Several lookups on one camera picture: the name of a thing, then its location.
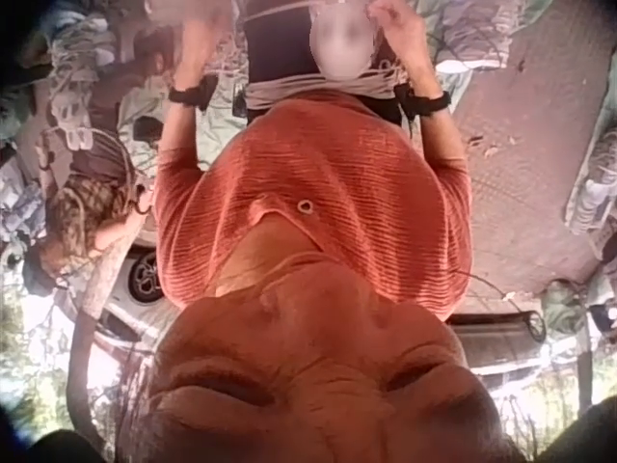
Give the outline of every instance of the eyelid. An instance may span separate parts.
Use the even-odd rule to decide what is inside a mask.
[[[210,357],[177,365],[171,371],[167,391],[183,387],[201,387],[217,394],[257,407],[275,402],[275,396],[263,381],[248,374],[228,358]]]
[[[388,380],[383,389],[387,393],[402,389],[415,383],[439,365],[440,364],[422,364],[401,369]]]
[[[182,374],[174,382],[175,389],[189,386],[228,395],[255,407],[266,407],[275,402],[274,396],[267,388],[235,371],[200,371]]]

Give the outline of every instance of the foliage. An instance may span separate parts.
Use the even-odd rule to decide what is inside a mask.
[[[24,331],[23,294],[5,286],[0,306],[0,395],[22,434],[31,439],[71,428],[67,415],[67,335],[54,330],[51,316]]]
[[[617,355],[594,355],[594,403],[617,395]],[[499,400],[497,408],[505,431],[529,460],[552,443],[577,419],[577,364],[551,365],[516,396]]]

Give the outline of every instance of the shirt button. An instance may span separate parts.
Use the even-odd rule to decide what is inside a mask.
[[[298,210],[303,214],[311,215],[313,210],[312,201],[301,200],[298,203]]]

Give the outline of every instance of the ribbed shirt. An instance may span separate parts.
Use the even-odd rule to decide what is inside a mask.
[[[471,267],[467,169],[429,165],[409,136],[347,95],[279,102],[211,168],[159,153],[154,212],[165,294],[180,308],[212,294],[239,241],[279,213],[394,302],[444,320]]]

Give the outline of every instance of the orange top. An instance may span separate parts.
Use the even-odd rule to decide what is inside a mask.
[[[280,102],[207,172],[192,150],[159,153],[154,199],[161,284],[180,308],[213,293],[229,254],[270,212],[395,302],[414,300],[444,320],[465,293],[467,170],[429,166],[400,127],[355,98]]]

